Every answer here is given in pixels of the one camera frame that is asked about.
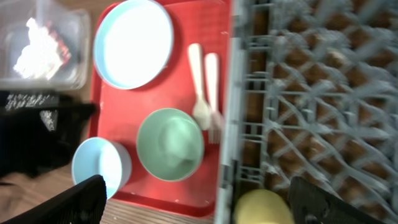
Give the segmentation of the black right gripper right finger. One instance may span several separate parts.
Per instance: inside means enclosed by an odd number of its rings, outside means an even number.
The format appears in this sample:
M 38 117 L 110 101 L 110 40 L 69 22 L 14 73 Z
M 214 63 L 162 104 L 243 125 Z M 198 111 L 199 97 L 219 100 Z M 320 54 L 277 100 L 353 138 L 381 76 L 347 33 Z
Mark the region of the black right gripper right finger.
M 289 203 L 296 224 L 384 224 L 301 177 L 290 182 Z

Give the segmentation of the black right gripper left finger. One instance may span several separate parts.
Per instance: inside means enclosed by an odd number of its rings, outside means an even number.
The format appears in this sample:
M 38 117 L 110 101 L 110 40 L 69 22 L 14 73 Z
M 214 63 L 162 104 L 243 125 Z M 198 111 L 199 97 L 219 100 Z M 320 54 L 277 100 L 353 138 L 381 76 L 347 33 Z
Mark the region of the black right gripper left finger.
M 4 223 L 99 224 L 106 202 L 106 183 L 96 174 Z

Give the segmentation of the yellow plastic cup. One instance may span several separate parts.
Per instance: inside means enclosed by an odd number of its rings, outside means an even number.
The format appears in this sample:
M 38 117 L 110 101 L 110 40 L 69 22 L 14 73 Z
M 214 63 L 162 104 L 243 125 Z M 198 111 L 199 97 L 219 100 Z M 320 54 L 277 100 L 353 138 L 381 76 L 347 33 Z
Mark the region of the yellow plastic cup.
M 236 224 L 294 224 L 290 208 L 274 192 L 256 189 L 242 195 L 234 210 Z

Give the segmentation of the green bowl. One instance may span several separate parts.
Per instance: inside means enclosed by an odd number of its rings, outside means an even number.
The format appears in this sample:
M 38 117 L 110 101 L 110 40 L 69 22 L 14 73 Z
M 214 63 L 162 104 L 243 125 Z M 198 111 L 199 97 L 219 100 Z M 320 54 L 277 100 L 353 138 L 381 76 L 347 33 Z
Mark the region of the green bowl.
M 148 173 L 167 182 L 189 178 L 200 167 L 205 143 L 196 121 L 175 108 L 152 112 L 142 122 L 136 150 Z

